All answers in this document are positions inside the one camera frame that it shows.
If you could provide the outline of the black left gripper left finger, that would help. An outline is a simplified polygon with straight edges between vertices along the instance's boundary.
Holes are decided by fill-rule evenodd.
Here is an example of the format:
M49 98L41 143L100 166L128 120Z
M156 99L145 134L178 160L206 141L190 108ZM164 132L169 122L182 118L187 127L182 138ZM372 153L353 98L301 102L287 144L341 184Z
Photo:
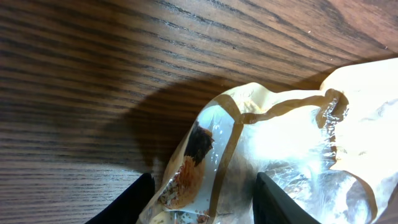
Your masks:
M86 224L135 224L155 194L155 180L142 174L120 196Z

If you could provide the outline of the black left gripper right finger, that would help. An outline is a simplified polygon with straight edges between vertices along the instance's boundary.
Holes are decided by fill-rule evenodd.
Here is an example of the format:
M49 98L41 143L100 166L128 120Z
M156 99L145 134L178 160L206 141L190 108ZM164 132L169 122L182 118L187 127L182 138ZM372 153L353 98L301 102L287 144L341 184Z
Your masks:
M320 224L265 172L257 174L252 204L255 224Z

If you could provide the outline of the brown white snack pouch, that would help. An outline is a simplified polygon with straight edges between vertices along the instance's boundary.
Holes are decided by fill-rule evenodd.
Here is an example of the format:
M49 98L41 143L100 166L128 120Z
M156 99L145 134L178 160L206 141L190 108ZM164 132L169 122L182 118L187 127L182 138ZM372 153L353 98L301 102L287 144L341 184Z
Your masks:
M201 111L139 223L253 223L256 181L319 223L374 223L397 197L397 60L318 90L232 88Z

